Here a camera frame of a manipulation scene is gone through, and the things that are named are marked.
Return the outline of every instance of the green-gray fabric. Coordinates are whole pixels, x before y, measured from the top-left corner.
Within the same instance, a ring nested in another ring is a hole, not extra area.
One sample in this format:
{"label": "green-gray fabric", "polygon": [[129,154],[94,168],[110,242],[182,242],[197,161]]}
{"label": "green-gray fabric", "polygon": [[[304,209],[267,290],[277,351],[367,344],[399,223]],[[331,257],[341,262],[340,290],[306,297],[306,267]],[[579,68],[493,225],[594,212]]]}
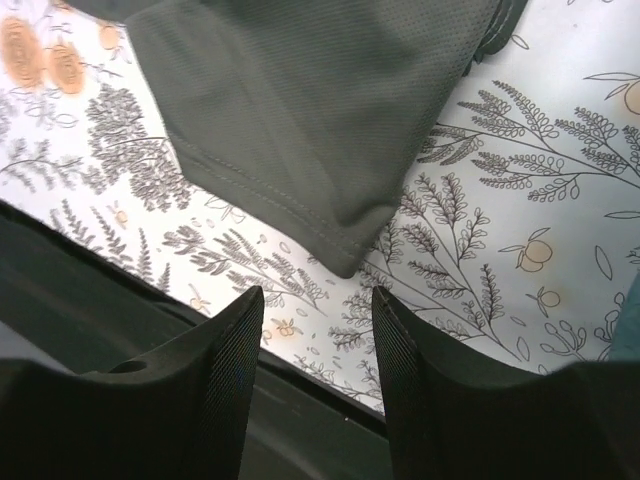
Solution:
{"label": "green-gray fabric", "polygon": [[143,5],[125,23],[185,177],[347,278],[500,0],[69,3]]}

